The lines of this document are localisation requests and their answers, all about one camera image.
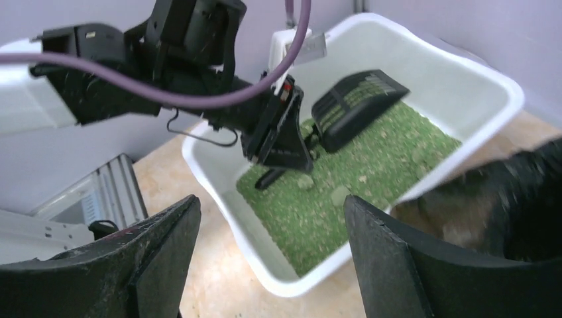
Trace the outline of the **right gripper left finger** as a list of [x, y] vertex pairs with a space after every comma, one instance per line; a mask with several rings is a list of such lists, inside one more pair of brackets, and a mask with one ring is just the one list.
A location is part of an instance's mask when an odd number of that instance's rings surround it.
[[179, 317], [201, 223], [189, 195], [48, 260], [1, 267], [2, 317]]

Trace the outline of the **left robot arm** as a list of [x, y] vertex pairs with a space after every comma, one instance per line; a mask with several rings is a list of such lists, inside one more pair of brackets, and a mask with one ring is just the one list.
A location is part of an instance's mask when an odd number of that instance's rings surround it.
[[251, 84], [235, 75], [242, 1], [157, 1], [121, 31], [103, 23], [46, 30], [1, 47], [1, 134], [90, 125], [174, 109], [236, 134], [243, 156], [308, 173], [300, 131], [304, 93], [287, 72], [306, 39], [311, 2], [288, 53]]

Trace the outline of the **white plastic litter box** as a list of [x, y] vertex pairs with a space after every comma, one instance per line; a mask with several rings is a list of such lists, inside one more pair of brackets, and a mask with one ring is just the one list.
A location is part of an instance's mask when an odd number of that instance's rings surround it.
[[327, 55], [291, 69], [304, 90], [300, 120], [313, 123], [312, 105], [351, 74], [382, 70], [410, 93], [334, 154], [316, 148], [315, 185], [300, 190], [303, 174], [289, 172], [266, 190], [254, 185], [264, 169], [205, 123], [185, 139], [182, 155], [212, 196], [259, 282], [278, 297], [298, 297], [351, 258], [343, 206], [331, 192], [346, 186], [387, 211], [435, 186], [523, 108], [522, 88], [468, 58], [446, 52], [375, 13], [353, 15], [327, 32]]

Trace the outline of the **black litter scoop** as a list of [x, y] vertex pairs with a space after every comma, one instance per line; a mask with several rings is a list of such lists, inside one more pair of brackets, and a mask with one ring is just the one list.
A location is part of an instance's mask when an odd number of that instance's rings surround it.
[[340, 79], [311, 107], [314, 124], [304, 139], [307, 149], [319, 144], [329, 154], [338, 152], [409, 93], [382, 70]]

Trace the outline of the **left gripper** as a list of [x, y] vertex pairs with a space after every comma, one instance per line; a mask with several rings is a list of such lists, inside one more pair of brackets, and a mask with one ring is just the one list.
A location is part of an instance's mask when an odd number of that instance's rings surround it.
[[300, 130], [303, 97], [304, 91], [295, 79], [286, 76], [280, 91], [268, 100], [253, 132], [242, 135], [243, 154], [248, 161], [281, 170], [313, 170], [313, 160]]

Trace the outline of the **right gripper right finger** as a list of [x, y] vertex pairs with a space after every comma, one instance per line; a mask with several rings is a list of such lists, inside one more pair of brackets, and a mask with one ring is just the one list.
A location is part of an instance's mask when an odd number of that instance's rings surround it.
[[560, 317], [561, 260], [518, 262], [460, 248], [355, 195], [345, 223], [367, 317]]

